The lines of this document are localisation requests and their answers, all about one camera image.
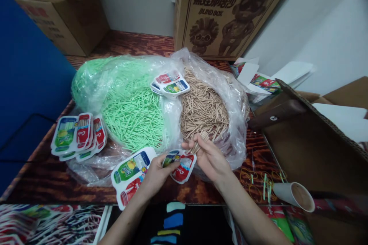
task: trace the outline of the right hand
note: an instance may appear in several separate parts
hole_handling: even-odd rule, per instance
[[[200,134],[194,135],[194,138],[189,143],[182,143],[181,146],[184,149],[192,149],[195,141],[201,147],[197,152],[197,164],[216,186],[228,178],[228,176],[233,175],[231,167],[221,150],[210,140],[205,142]]]

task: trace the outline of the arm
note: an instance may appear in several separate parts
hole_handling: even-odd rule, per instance
[[[197,164],[221,193],[246,240],[250,244],[291,244],[244,190],[221,150],[210,140],[204,142],[198,134],[189,144],[182,144],[183,148],[192,148],[194,141],[201,147]]]
[[[162,168],[165,157],[164,154],[153,158],[141,186],[98,245],[129,243],[151,198],[161,189],[170,172],[180,165],[176,162]]]

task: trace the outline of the left hand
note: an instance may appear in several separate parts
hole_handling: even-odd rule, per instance
[[[165,157],[166,154],[153,158],[147,174],[141,186],[137,190],[137,192],[144,194],[147,199],[151,199],[156,193],[158,193],[169,174],[180,165],[180,162],[174,162],[163,168],[162,162]]]

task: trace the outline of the printed cartoon figure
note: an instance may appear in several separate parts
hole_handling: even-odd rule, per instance
[[[219,33],[219,25],[213,18],[198,19],[189,34],[193,44],[192,52],[203,55]]]
[[[235,19],[222,28],[222,41],[218,49],[219,56],[222,56],[228,47],[230,48],[226,56],[230,56],[242,40],[253,31],[253,19],[264,13],[267,1],[241,0],[240,4],[234,6]]]

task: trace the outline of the hand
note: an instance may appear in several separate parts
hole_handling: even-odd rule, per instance
[[[161,189],[169,174],[180,165],[180,162],[175,162],[163,168],[162,162],[165,157],[166,154],[153,158],[137,193],[144,194],[146,198],[151,199]]]
[[[194,147],[197,141],[201,149],[197,152],[197,164],[211,181],[218,187],[228,176],[233,175],[231,167],[226,161],[221,150],[215,146],[210,140],[206,142],[201,138],[200,134],[194,135],[194,138],[188,143],[182,143],[184,149]]]

